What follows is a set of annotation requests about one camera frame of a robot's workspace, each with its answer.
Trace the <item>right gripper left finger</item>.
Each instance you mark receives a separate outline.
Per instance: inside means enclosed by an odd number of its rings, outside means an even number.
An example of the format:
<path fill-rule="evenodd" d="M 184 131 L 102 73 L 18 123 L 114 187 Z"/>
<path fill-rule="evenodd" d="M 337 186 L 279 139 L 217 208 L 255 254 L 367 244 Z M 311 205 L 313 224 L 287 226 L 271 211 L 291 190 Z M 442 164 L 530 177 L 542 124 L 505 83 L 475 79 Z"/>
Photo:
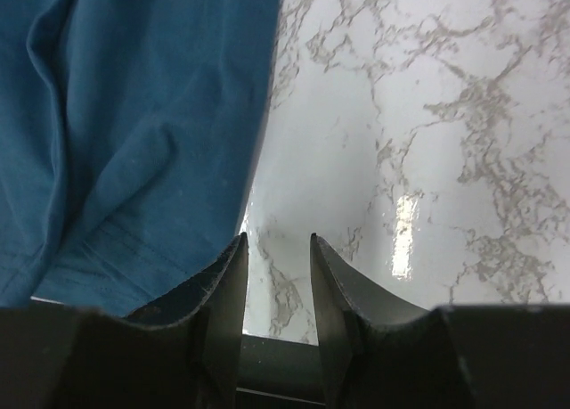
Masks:
<path fill-rule="evenodd" d="M 232 408 L 248 240 L 126 317 L 35 301 L 1 312 L 4 408 Z"/>

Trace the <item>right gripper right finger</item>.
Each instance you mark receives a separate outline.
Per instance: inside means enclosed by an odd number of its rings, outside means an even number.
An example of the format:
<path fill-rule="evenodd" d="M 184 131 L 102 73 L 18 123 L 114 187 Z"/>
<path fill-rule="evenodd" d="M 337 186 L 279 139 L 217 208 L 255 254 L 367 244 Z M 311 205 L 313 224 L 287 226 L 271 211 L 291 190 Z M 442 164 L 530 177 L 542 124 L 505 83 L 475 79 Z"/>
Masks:
<path fill-rule="evenodd" d="M 310 240 L 329 408 L 566 408 L 566 305 L 417 307 Z"/>

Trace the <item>blue t shirt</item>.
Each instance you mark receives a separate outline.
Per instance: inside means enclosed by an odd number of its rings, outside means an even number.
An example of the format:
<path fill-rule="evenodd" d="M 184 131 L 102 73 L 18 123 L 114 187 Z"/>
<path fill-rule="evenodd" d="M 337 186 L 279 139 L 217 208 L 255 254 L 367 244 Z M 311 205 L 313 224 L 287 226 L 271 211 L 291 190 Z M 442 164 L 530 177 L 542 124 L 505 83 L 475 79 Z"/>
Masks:
<path fill-rule="evenodd" d="M 235 235 L 281 0 L 1 0 L 1 304 L 124 316 Z"/>

